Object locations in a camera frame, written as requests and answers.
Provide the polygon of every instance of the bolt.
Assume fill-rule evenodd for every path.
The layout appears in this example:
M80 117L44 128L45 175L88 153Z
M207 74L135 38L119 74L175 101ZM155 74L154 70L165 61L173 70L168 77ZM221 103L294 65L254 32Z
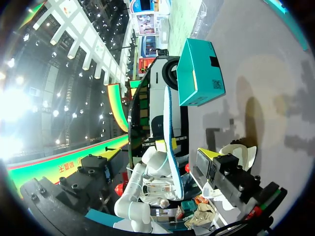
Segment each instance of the bolt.
M39 192L40 192L41 194L44 194L44 193L46 193L46 189L41 188L41 189L39 190Z
M95 174L95 170L89 170L88 173L89 173L89 176L93 176Z
M224 175L225 176L228 176L230 174L230 169L229 168L227 168L226 170L224 170Z
M32 194L31 194L31 199L32 199L33 201L35 201L35 200L37 199L37 195L34 194L34 193L32 193Z
M72 188L73 190L79 190L79 185L78 185L77 183L74 183L74 184L71 186L71 188Z
M240 185L238 186L238 190L239 190L240 192L244 191L244 189L245 189L245 186L244 186L243 184L240 184Z

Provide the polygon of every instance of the tire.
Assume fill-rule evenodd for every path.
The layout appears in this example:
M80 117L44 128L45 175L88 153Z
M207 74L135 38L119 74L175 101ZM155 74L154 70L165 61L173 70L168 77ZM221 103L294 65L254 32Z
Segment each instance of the tire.
M162 69L162 76L164 81L174 90L178 90L178 84L176 70L172 71L172 68L178 65L179 58L180 57L176 57L169 60L167 63L165 63Z

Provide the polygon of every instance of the cardboard box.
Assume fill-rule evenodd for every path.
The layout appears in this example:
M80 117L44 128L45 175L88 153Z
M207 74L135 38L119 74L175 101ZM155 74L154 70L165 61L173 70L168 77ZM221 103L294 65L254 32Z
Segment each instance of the cardboard box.
M209 41L188 38L176 71L180 106L199 106L225 94L219 61Z

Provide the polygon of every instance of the sign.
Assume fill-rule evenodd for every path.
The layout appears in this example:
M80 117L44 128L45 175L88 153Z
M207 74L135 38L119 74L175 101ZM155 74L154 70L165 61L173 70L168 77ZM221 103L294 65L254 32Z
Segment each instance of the sign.
M144 74L152 64L155 58L140 58L139 59L139 74Z
M130 0L131 13L158 10L158 0Z

